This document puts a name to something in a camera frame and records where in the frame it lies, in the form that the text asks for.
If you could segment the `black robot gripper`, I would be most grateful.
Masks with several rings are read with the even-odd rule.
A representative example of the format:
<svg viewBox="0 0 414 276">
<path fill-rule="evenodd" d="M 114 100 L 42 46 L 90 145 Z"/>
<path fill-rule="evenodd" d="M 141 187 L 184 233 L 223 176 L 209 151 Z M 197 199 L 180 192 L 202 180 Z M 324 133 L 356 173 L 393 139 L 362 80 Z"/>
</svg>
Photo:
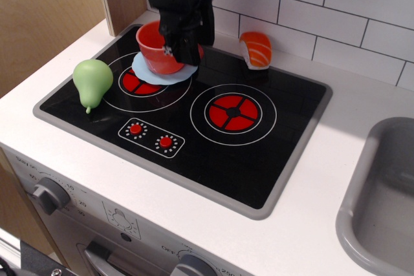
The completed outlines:
<svg viewBox="0 0 414 276">
<path fill-rule="evenodd" d="M 165 55 L 177 63 L 199 65 L 198 42 L 213 45 L 215 40 L 212 0 L 149 0 L 149 4 L 160 14 Z"/>
</svg>

